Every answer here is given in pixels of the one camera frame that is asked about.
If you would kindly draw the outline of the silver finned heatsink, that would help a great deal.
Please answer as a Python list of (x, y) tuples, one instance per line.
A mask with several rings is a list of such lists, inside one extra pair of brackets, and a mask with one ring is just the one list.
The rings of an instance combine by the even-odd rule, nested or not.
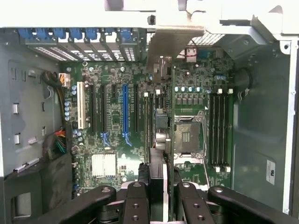
[(96, 178), (116, 175), (116, 154), (93, 154), (92, 176)]

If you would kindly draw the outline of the CPU socket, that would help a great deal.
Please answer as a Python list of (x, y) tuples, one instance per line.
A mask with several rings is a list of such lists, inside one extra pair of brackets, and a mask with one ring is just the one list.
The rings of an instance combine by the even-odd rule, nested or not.
[(174, 164), (202, 164), (207, 150), (207, 119), (203, 111), (197, 115), (176, 115), (174, 132)]

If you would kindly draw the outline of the white printed label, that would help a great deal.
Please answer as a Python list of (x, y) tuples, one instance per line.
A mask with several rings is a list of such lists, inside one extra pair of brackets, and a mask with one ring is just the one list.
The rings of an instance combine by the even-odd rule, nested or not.
[(276, 185), (276, 168), (276, 162), (266, 161), (266, 181), (273, 186)]

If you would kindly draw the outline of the black plastic drive bay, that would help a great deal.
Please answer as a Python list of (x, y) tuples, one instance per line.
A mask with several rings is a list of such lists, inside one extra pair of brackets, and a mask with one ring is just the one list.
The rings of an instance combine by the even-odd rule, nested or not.
[(0, 224), (23, 224), (72, 198), (71, 155), (0, 178)]

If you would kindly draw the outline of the gray metal PC case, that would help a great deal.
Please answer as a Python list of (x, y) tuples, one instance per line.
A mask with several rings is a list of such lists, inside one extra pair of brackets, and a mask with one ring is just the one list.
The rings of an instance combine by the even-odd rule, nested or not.
[[(64, 154), (73, 172), (65, 63), (142, 63), (152, 75), (147, 57), (156, 28), (185, 25), (205, 32), (174, 65), (179, 56), (208, 51), (234, 62), (226, 188), (299, 219), (299, 0), (0, 0), (0, 178)], [(275, 186), (266, 181), (267, 160), (276, 162)], [(154, 190), (161, 182), (151, 179), (150, 162), (136, 181), (115, 189), (116, 200), (124, 202), (130, 183), (143, 182), (149, 224), (187, 224), (177, 218), (177, 185), (189, 181), (174, 169), (173, 220), (163, 222)], [(214, 187), (189, 183), (205, 193)], [(104, 206), (86, 224), (120, 224), (120, 207)]]

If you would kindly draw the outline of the long black expansion slot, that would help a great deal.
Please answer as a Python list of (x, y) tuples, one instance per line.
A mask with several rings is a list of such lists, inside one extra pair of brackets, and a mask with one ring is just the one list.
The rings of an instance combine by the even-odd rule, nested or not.
[(139, 89), (134, 85), (134, 132), (139, 132)]
[(96, 132), (96, 113), (97, 113), (97, 105), (96, 105), (96, 91), (94, 85), (91, 85), (91, 131), (92, 133)]
[(107, 99), (106, 99), (106, 86), (101, 85), (100, 87), (100, 97), (101, 97), (101, 138), (104, 142), (104, 145), (109, 147), (110, 143), (108, 141), (108, 132), (107, 132)]

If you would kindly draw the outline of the blue expansion slot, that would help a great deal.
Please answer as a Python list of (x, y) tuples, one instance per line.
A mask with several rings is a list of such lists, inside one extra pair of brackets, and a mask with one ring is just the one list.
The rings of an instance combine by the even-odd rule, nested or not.
[(123, 120), (123, 131), (122, 136), (125, 142), (130, 147), (132, 143), (129, 140), (129, 88), (127, 84), (122, 85), (122, 120)]

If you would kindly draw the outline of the green motherboard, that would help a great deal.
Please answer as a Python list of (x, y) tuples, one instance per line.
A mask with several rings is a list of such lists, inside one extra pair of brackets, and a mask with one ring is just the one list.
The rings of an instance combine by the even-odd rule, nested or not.
[[(228, 161), (228, 90), (233, 89), (232, 69), (234, 62), (228, 56), (218, 56), (214, 52), (205, 52), (201, 56), (183, 59), (179, 56), (176, 62), (174, 85), (174, 112), (176, 115), (197, 115), (203, 111), (207, 119), (207, 150), (204, 163), (174, 164), (175, 171), (184, 181), (194, 182), (207, 190), (210, 186), (231, 184), (231, 173), (226, 172)], [(146, 72), (142, 63), (100, 63), (82, 62), (65, 63), (66, 75), (62, 80), (70, 79), (70, 88), (65, 93), (64, 116), (67, 131), (71, 136), (71, 153), (73, 159), (73, 193), (79, 196), (101, 184), (120, 189), (125, 182), (136, 181), (142, 164), (149, 164), (150, 151), (156, 149), (155, 143), (161, 138), (160, 133), (167, 127), (166, 109), (169, 106), (169, 85), (155, 82), (153, 76)], [(77, 82), (85, 84), (85, 129), (78, 128)], [(117, 85), (117, 99), (112, 99), (111, 85)], [(122, 85), (129, 88), (129, 140), (126, 144), (122, 136)], [(139, 132), (134, 132), (134, 85), (139, 89)], [(91, 85), (96, 91), (96, 132), (91, 131)], [(106, 86), (107, 99), (107, 132), (110, 146), (104, 145), (101, 138), (101, 97), (100, 87)], [(164, 95), (163, 108), (155, 105), (156, 89)], [(144, 125), (144, 92), (148, 99), (148, 150), (145, 149)], [(214, 107), (214, 165), (209, 164), (209, 111), (210, 94), (220, 97), (220, 156), (219, 167), (216, 165), (216, 134)], [(225, 161), (221, 166), (222, 144), (222, 95), (226, 97), (225, 119)], [(93, 154), (116, 154), (116, 175), (96, 178), (92, 176)]]

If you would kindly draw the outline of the white PCI expansion slot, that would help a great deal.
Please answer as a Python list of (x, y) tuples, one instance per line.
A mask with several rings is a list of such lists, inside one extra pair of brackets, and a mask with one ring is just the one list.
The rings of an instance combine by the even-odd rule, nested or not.
[(78, 128), (85, 129), (85, 84), (77, 82)]

